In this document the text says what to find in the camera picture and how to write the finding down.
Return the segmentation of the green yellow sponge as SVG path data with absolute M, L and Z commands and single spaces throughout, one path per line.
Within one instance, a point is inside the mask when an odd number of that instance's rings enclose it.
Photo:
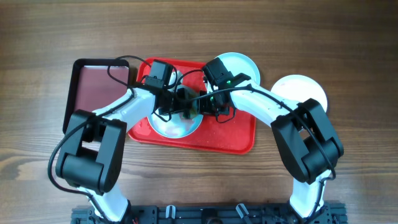
M 195 109 L 183 110 L 183 119 L 194 119 L 197 116 L 197 111 Z

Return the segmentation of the white plate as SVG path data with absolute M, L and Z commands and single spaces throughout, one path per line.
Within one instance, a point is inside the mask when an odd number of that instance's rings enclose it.
M 325 112 L 328 109 L 328 100 L 324 89 L 315 80 L 304 75 L 287 75 L 282 77 L 274 83 L 271 92 L 299 102 L 313 98 L 321 104 Z

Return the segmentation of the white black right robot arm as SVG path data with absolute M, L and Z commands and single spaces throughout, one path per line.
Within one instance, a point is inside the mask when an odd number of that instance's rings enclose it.
M 194 102 L 212 113 L 218 106 L 231 106 L 268 125 L 282 163 L 294 178 L 290 207 L 305 223 L 318 216 L 325 184 L 335 179 L 336 164 L 344 153 L 343 144 L 318 101 L 289 100 L 246 80 L 236 85 L 228 81 L 215 91 L 201 94 Z

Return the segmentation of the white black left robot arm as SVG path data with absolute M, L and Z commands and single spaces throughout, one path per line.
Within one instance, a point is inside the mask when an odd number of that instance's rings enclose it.
M 128 88 L 104 108 L 75 111 L 50 156 L 47 174 L 51 183 L 61 191 L 86 196 L 96 222 L 136 223 L 131 203 L 118 185 L 126 134 L 157 110 L 174 114 L 192 109 L 196 96 L 187 87 L 169 91 L 142 86 Z

